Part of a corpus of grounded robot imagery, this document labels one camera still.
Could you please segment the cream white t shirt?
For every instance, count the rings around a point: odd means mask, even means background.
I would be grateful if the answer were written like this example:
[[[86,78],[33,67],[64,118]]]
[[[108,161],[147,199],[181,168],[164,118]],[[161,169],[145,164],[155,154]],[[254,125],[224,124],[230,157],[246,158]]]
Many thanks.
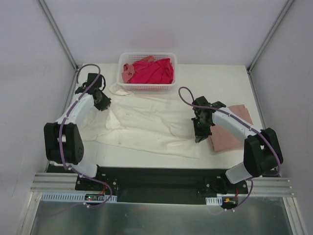
[[[211,154],[209,141],[195,141],[194,113],[180,99],[139,95],[116,83],[108,92],[110,107],[92,108],[79,126],[84,142],[190,159]]]

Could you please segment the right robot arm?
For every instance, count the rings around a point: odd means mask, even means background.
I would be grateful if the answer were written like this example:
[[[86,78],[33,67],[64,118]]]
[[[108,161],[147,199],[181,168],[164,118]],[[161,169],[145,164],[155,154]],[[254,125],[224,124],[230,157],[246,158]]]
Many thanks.
[[[234,114],[223,103],[209,103],[204,96],[193,100],[195,117],[192,118],[195,142],[199,143],[213,135],[213,128],[220,126],[244,145],[243,161],[221,173],[210,183],[216,193],[233,192],[238,183],[280,169],[283,156],[276,132],[271,129],[256,129]]]

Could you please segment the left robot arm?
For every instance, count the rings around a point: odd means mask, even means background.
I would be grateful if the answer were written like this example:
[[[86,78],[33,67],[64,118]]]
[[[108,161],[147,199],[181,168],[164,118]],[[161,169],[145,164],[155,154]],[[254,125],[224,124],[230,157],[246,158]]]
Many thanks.
[[[89,73],[87,81],[76,89],[73,102],[61,117],[44,126],[46,158],[87,179],[86,184],[92,190],[99,190],[104,180],[97,174],[98,166],[84,157],[79,126],[89,110],[104,111],[111,105],[111,99],[103,93],[105,87],[103,75]]]

